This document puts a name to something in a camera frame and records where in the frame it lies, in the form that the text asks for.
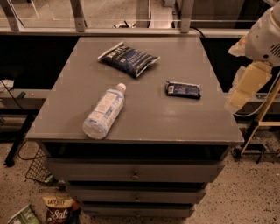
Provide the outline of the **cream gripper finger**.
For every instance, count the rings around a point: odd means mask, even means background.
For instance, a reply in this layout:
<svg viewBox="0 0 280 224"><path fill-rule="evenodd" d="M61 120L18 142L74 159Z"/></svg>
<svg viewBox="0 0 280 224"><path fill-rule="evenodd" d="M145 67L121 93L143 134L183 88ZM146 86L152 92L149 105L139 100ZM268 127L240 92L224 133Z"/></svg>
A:
<svg viewBox="0 0 280 224"><path fill-rule="evenodd" d="M232 114L242 109L272 77L272 66L267 63L257 61L245 67L245 72L238 84L238 89L245 94L245 97L234 93L232 98L228 98L227 94L225 110Z"/></svg>
<svg viewBox="0 0 280 224"><path fill-rule="evenodd" d="M242 97L245 97L245 94L241 90L238 89L239 81L241 80L241 78L245 72L245 69L246 69L245 66L240 66L239 69L237 70L237 72L234 76L233 82L232 82L232 87L228 91L228 98L232 98L234 93L238 93Z"/></svg>

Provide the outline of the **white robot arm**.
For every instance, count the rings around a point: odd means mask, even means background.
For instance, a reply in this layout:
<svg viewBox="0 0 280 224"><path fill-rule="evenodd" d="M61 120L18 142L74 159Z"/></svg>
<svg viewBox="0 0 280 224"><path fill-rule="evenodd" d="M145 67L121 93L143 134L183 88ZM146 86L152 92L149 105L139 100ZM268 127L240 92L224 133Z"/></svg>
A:
<svg viewBox="0 0 280 224"><path fill-rule="evenodd" d="M230 113L238 112L272 77L280 66L280 3L266 10L249 32L232 45L228 53L251 59L234 77L225 103Z"/></svg>

